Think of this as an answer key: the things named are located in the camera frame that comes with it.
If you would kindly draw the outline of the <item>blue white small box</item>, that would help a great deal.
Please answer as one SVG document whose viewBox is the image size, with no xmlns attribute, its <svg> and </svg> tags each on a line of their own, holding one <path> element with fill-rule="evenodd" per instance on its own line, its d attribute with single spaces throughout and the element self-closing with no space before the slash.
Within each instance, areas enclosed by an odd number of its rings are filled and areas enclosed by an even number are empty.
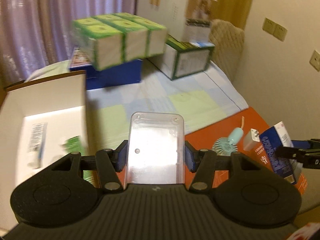
<svg viewBox="0 0 320 240">
<path fill-rule="evenodd" d="M 260 142 L 269 158 L 272 170 L 291 184 L 297 184 L 302 172 L 302 164 L 285 157 L 281 150 L 293 148 L 293 142 L 282 121 L 259 135 Z"/>
</svg>

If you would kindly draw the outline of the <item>mint handheld fan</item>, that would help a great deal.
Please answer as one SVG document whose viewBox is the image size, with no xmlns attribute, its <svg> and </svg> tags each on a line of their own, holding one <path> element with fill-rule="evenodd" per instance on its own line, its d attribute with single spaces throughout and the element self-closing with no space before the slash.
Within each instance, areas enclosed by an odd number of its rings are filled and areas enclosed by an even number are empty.
<svg viewBox="0 0 320 240">
<path fill-rule="evenodd" d="M 217 153 L 217 155 L 230 156 L 233 152 L 238 151 L 237 144 L 244 135 L 245 118 L 241 117 L 241 126 L 236 127 L 232 130 L 228 137 L 221 137 L 214 142 L 212 150 Z"/>
</svg>

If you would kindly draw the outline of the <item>white power adapter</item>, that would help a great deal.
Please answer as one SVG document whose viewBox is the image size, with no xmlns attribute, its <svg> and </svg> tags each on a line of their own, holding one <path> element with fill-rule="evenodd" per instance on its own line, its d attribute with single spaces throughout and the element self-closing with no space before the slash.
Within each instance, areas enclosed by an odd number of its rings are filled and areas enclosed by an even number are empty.
<svg viewBox="0 0 320 240">
<path fill-rule="evenodd" d="M 243 140 L 243 150 L 250 151 L 260 142 L 259 131 L 251 128 Z"/>
</svg>

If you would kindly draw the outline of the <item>clear plastic case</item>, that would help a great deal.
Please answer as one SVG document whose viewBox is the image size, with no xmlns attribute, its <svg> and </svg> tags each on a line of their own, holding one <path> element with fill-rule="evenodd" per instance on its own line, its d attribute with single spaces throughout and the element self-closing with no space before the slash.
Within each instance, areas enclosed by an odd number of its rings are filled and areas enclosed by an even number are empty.
<svg viewBox="0 0 320 240">
<path fill-rule="evenodd" d="M 131 116 L 124 186 L 184 183 L 184 119 L 179 114 Z"/>
</svg>

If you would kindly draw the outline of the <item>red Motul cardboard sheet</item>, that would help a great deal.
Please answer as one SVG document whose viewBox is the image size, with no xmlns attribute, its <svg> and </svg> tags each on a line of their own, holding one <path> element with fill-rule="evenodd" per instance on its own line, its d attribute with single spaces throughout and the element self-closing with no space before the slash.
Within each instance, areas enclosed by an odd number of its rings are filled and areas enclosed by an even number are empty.
<svg viewBox="0 0 320 240">
<path fill-rule="evenodd" d="M 252 108 L 240 111 L 215 124 L 185 136 L 196 150 L 206 148 L 221 151 L 223 148 L 238 150 L 269 170 L 270 160 L 259 142 L 259 133 L 267 130 L 268 124 Z"/>
</svg>

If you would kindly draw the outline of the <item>checked blue green cloth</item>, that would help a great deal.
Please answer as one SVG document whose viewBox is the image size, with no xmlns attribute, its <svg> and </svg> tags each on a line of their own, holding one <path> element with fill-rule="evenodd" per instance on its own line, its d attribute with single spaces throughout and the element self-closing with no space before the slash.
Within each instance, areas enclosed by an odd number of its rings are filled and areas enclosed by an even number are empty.
<svg viewBox="0 0 320 240">
<path fill-rule="evenodd" d="M 179 114 L 190 134 L 247 108 L 213 62 L 204 72 L 171 81 L 145 60 L 140 83 L 87 91 L 88 133 L 96 150 L 115 148 L 128 138 L 135 112 Z"/>
</svg>

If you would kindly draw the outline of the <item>brown open shoe box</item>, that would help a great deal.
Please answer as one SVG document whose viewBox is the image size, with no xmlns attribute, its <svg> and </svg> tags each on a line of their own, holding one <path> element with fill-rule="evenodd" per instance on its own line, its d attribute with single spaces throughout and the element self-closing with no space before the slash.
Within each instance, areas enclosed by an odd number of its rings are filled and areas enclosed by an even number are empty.
<svg viewBox="0 0 320 240">
<path fill-rule="evenodd" d="M 70 72 L 10 87 L 1 104 L 1 229 L 17 221 L 14 188 L 66 155 L 77 137 L 87 151 L 86 73 Z"/>
</svg>

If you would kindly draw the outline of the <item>blue flat box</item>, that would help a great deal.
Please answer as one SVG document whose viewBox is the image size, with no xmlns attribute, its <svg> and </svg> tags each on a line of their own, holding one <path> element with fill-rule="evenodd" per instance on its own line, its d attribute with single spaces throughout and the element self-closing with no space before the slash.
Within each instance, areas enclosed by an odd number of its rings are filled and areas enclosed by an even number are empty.
<svg viewBox="0 0 320 240">
<path fill-rule="evenodd" d="M 86 71 L 86 89 L 93 90 L 105 87 L 140 83 L 143 61 L 133 60 L 105 70 L 96 70 L 86 53 L 79 47 L 74 47 L 69 71 Z"/>
</svg>

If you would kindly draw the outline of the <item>green white carton box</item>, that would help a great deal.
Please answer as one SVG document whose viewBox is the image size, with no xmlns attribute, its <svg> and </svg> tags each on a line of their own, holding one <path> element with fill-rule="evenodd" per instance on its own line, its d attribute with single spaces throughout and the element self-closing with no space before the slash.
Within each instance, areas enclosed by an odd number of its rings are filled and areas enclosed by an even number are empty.
<svg viewBox="0 0 320 240">
<path fill-rule="evenodd" d="M 169 79 L 176 80 L 205 71 L 214 48 L 210 42 L 180 42 L 169 35 L 164 53 L 149 61 Z"/>
</svg>

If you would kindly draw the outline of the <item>green tissue pack bundle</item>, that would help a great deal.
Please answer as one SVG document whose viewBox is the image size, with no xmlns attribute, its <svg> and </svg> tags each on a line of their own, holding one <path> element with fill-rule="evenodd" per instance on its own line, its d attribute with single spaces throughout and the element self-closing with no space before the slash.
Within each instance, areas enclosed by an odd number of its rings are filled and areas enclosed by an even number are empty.
<svg viewBox="0 0 320 240">
<path fill-rule="evenodd" d="M 72 21 L 71 36 L 98 70 L 164 53 L 168 30 L 146 18 L 119 12 Z"/>
</svg>

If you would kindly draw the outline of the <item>beige quilted chair cover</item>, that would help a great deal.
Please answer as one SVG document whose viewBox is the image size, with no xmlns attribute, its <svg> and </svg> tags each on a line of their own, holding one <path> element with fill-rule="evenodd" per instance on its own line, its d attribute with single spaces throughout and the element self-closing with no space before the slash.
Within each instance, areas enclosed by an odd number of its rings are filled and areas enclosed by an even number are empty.
<svg viewBox="0 0 320 240">
<path fill-rule="evenodd" d="M 209 41 L 215 45 L 212 61 L 233 82 L 244 49 L 244 30 L 231 22 L 214 19 L 211 22 Z"/>
</svg>

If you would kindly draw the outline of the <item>tall white product box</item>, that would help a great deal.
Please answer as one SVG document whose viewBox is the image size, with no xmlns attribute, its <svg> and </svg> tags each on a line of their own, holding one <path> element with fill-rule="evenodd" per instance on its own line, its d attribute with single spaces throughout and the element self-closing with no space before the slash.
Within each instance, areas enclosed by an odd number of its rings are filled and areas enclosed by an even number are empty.
<svg viewBox="0 0 320 240">
<path fill-rule="evenodd" d="M 180 42 L 208 42 L 217 0 L 169 0 L 167 28 Z"/>
</svg>

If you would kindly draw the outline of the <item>purple curtain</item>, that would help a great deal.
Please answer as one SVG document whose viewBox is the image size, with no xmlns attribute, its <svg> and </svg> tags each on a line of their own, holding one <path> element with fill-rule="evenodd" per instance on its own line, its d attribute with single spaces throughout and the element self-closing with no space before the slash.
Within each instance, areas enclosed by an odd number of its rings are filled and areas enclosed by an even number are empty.
<svg viewBox="0 0 320 240">
<path fill-rule="evenodd" d="M 71 22 L 135 10 L 136 0 L 1 0 L 1 84 L 71 57 Z"/>
</svg>

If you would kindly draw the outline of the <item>wall socket plate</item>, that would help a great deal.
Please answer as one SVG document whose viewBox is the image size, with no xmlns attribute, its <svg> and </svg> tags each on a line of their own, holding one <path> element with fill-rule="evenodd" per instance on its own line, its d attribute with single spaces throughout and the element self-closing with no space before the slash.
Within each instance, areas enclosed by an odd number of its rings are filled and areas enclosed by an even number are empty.
<svg viewBox="0 0 320 240">
<path fill-rule="evenodd" d="M 313 51 L 309 63 L 317 72 L 320 72 L 320 53 L 318 51 Z"/>
</svg>

